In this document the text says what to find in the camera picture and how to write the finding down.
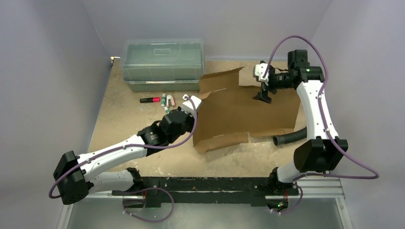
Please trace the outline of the brown cardboard box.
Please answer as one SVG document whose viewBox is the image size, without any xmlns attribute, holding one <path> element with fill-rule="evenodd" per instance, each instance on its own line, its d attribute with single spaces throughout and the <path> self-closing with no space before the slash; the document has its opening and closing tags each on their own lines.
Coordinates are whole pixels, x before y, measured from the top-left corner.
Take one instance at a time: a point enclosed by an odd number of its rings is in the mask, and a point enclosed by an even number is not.
<svg viewBox="0 0 405 229">
<path fill-rule="evenodd" d="M 193 135 L 200 153 L 248 142 L 254 137 L 293 132 L 300 99 L 294 89 L 280 90 L 270 104 L 255 100 L 258 86 L 240 86 L 240 68 L 204 75 L 199 80 L 202 100 Z"/>
</svg>

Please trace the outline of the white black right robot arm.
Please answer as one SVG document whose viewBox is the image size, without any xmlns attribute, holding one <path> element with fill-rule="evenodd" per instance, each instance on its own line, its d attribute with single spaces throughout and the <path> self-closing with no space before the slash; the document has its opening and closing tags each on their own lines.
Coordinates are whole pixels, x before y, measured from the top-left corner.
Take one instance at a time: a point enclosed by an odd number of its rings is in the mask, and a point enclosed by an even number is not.
<svg viewBox="0 0 405 229">
<path fill-rule="evenodd" d="M 277 73 L 274 67 L 261 61 L 253 68 L 253 77 L 261 83 L 261 91 L 254 99 L 266 103 L 271 103 L 268 93 L 295 89 L 303 105 L 307 128 L 307 140 L 294 151 L 292 162 L 274 168 L 264 187 L 280 194 L 293 186 L 295 178 L 307 172 L 324 175 L 334 170 L 342 153 L 348 150 L 348 142 L 340 139 L 332 124 L 322 88 L 326 82 L 322 68 L 310 65 L 306 50 L 294 50 L 288 53 L 286 70 Z"/>
</svg>

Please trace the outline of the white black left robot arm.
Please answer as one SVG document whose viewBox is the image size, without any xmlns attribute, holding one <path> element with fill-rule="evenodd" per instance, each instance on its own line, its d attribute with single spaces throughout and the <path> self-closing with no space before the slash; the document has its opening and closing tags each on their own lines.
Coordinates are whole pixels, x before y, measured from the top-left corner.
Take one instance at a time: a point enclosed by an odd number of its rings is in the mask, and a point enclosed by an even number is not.
<svg viewBox="0 0 405 229">
<path fill-rule="evenodd" d="M 194 134 L 197 117 L 196 108 L 180 106 L 120 143 L 91 153 L 76 155 L 68 151 L 62 154 L 53 172 L 54 184 L 48 197 L 60 198 L 63 204 L 69 205 L 103 191 L 127 191 L 137 195 L 142 190 L 142 182 L 137 179 L 135 169 L 116 173 L 109 169 L 181 146 Z"/>
</svg>

